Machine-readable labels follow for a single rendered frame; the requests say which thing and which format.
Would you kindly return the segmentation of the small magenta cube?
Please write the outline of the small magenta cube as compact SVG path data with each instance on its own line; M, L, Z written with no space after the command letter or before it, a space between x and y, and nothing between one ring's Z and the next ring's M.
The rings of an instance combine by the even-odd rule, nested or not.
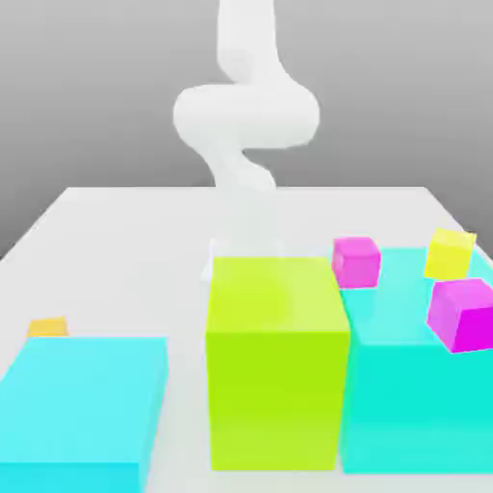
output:
M450 353L493 350L493 288L481 278L435 282L427 324Z

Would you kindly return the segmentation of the large cyan box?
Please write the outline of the large cyan box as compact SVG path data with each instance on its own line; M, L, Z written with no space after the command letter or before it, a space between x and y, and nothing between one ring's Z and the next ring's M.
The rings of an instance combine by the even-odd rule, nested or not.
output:
M144 493L162 337L32 338L0 380L0 493Z

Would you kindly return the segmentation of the small yellow cube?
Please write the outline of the small yellow cube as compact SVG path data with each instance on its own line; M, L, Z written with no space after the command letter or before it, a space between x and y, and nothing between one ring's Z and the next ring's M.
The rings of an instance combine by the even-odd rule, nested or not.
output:
M466 278L478 235L436 227L428 245L424 275L435 280Z

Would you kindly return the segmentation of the large turquoise box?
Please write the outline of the large turquoise box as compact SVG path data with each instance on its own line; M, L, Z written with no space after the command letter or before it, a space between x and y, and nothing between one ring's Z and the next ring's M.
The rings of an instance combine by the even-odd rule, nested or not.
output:
M347 474L493 474L493 350L451 353L427 325L422 247L386 247L374 289L344 290Z

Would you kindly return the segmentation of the small orange cube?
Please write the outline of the small orange cube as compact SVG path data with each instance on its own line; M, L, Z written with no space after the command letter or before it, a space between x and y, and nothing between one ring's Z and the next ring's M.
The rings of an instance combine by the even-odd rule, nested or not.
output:
M65 317L32 320L27 330L28 338L66 337L67 335L68 329Z

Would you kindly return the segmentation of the small pink cube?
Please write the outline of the small pink cube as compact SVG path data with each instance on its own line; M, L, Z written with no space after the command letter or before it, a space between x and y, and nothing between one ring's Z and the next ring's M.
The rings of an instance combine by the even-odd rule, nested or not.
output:
M345 237L333 241L331 267L341 289L375 288L381 252L370 237Z

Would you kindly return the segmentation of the large lime green box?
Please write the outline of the large lime green box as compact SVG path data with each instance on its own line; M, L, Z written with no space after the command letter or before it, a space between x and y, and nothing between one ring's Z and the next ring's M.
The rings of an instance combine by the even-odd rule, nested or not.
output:
M205 341L213 469L333 469L350 326L327 259L216 258Z

